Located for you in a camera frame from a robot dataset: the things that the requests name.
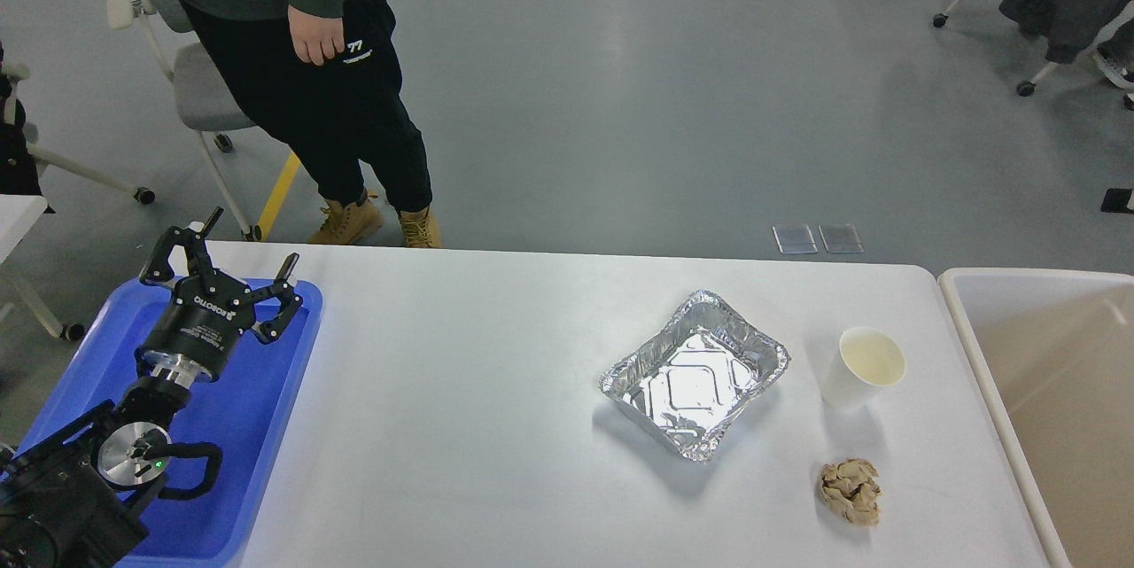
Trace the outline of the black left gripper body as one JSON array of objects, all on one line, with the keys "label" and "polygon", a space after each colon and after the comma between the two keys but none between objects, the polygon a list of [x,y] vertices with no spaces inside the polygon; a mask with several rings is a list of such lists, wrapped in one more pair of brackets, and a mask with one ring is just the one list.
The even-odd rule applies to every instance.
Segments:
[{"label": "black left gripper body", "polygon": [[255,303],[261,300],[266,293],[232,275],[184,277],[135,350],[137,375],[174,370],[177,383],[219,381],[242,333],[256,322]]}]

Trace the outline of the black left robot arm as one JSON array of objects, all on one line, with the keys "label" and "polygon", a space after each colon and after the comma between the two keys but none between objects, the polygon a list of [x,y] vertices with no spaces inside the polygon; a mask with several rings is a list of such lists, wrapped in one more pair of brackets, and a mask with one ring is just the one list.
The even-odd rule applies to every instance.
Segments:
[{"label": "black left robot arm", "polygon": [[105,302],[20,451],[3,456],[5,567],[227,563],[247,535],[322,297],[215,268],[170,226]]}]

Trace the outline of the person's hand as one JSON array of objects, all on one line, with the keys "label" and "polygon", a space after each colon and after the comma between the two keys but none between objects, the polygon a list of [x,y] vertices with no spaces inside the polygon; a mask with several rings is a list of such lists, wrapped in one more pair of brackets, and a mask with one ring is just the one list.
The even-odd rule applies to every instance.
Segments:
[{"label": "person's hand", "polygon": [[341,18],[324,18],[289,6],[287,20],[291,46],[301,62],[322,66],[346,50]]}]

